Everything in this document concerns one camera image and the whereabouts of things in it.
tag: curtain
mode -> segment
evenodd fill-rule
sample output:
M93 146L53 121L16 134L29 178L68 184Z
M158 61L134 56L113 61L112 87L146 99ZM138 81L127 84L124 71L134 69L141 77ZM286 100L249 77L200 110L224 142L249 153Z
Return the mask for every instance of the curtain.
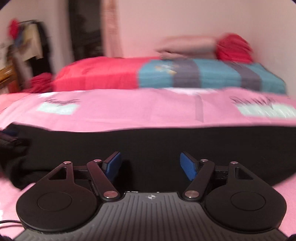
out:
M107 57L123 57L116 14L116 0L102 0L101 25L104 55Z

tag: red cloth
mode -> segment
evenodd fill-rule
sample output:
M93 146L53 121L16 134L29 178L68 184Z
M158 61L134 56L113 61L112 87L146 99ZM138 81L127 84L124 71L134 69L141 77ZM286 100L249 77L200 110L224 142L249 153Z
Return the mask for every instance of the red cloth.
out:
M156 57L95 57L64 67L53 81L54 91L137 89L138 71Z
M31 87L23 90L26 93L46 93L52 91L52 74L43 73L30 80Z
M13 38L13 40L17 39L17 35L19 32L19 21L14 18L10 21L9 27L8 27L8 35Z
M217 58L222 61L253 63L252 48L237 34L228 34L217 43Z

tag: pillow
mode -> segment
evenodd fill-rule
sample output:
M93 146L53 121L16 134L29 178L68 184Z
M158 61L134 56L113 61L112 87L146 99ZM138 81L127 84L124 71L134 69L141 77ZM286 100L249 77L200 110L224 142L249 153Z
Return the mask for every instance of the pillow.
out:
M178 36L164 39L156 47L156 51L186 55L215 52L216 39L207 36Z
M185 55L179 53L169 53L169 52L161 52L161 59L187 59L187 58L203 58L203 59L217 59L217 56L214 52L201 53L196 55Z

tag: pink bedsheet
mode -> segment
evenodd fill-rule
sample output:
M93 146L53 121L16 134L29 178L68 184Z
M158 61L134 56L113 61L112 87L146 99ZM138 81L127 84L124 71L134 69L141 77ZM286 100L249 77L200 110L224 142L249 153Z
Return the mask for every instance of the pink bedsheet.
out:
M246 125L296 126L296 101L286 96L229 88L198 95L161 89L91 90L0 96L0 128L11 122L58 131L111 131L145 127L208 127ZM296 233L296 176L275 187L288 209L280 229ZM17 219L21 195L0 177L0 217ZM22 228L0 226L15 237Z

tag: wooden cabinet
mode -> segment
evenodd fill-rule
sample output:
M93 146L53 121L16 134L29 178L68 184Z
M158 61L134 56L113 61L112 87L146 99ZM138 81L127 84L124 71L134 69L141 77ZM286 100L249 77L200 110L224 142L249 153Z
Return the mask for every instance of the wooden cabinet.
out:
M0 90L6 87L9 93L20 92L20 85L13 65L0 70Z

